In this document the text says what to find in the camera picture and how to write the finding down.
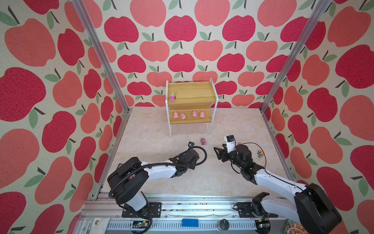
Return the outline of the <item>pink toy car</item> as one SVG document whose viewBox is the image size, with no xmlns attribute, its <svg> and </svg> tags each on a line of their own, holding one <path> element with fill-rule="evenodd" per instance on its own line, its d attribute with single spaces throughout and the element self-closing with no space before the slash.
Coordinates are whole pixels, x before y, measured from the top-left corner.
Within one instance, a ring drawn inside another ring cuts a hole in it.
<svg viewBox="0 0 374 234">
<path fill-rule="evenodd" d="M 176 99 L 175 92 L 171 92 L 171 93 L 170 93 L 170 96 L 169 96 L 169 101 L 170 101 L 170 102 L 175 102 L 175 99 Z"/>
<path fill-rule="evenodd" d="M 202 145 L 207 145 L 207 141 L 205 138 L 201 138 L 200 142 Z"/>
</svg>

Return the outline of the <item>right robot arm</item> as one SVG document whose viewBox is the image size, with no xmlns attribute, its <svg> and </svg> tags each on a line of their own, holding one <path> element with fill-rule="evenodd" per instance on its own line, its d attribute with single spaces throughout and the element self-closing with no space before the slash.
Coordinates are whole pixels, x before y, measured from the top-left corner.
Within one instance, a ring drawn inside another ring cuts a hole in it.
<svg viewBox="0 0 374 234">
<path fill-rule="evenodd" d="M 269 213 L 288 218 L 310 234 L 329 234 L 342 222 L 337 208 L 320 186 L 297 183 L 267 171 L 253 161 L 244 144 L 223 144 L 222 149 L 215 147 L 214 151 L 218 160 L 237 166 L 245 180 L 282 196 L 279 199 L 265 192 L 257 195 L 252 200 L 254 215 Z"/>
</svg>

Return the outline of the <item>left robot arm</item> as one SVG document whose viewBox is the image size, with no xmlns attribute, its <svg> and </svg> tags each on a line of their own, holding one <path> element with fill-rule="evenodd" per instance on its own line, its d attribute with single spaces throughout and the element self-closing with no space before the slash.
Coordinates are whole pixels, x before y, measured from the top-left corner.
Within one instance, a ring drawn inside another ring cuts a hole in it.
<svg viewBox="0 0 374 234">
<path fill-rule="evenodd" d="M 180 177 L 206 160 L 206 150 L 193 145 L 192 142 L 186 151 L 164 162 L 147 163 L 138 157 L 132 157 L 108 176 L 107 181 L 111 189 L 108 197 L 133 214 L 145 215 L 151 206 L 141 191 L 146 182 Z"/>
</svg>

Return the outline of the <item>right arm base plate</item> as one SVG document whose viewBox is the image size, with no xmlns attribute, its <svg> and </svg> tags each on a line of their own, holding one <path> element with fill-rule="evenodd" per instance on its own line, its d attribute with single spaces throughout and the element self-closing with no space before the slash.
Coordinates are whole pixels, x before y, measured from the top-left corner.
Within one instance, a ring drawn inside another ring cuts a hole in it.
<svg viewBox="0 0 374 234">
<path fill-rule="evenodd" d="M 233 206 L 233 209 L 238 211 L 240 218 L 277 218 L 277 214 L 270 214 L 265 212 L 261 204 L 256 202 L 238 202 Z"/>
</svg>

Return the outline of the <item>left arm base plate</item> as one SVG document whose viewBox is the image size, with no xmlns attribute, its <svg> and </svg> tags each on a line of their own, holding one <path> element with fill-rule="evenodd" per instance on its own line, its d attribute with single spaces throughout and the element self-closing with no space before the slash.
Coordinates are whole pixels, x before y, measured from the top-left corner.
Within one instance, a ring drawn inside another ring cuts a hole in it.
<svg viewBox="0 0 374 234">
<path fill-rule="evenodd" d="M 140 209 L 139 211 L 136 211 L 136 213 L 139 213 L 146 218 L 150 218 L 150 217 L 160 218 L 161 210 L 162 210 L 161 202 L 150 202 L 150 203 L 147 203 L 146 206 Z M 132 207 L 125 204 L 125 208 L 122 212 L 122 217 L 123 218 L 138 218 L 136 213 L 134 213 L 134 211 L 132 210 Z"/>
</svg>

